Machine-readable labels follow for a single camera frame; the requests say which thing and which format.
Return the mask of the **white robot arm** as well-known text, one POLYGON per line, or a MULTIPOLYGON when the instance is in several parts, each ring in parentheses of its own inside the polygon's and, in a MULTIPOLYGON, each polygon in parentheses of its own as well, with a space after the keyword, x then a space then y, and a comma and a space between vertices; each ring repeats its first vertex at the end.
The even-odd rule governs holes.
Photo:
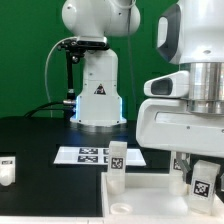
MULTIPOLYGON (((66 0, 72 60, 83 60, 83 90, 72 122, 91 129, 124 123, 117 55, 110 36, 134 33, 136 0, 66 0)), ((140 146, 224 158, 224 0, 178 0, 158 22, 157 49, 176 73, 144 85, 136 127, 140 146)))

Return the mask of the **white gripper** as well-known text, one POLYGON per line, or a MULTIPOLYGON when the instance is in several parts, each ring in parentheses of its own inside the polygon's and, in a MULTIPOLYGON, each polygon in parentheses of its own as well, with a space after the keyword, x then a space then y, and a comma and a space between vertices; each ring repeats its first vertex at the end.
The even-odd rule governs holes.
POLYGON ((189 113, 184 100, 147 99, 139 109, 136 140, 144 148, 176 151, 183 181, 189 183, 188 153, 224 158, 224 116, 189 113))

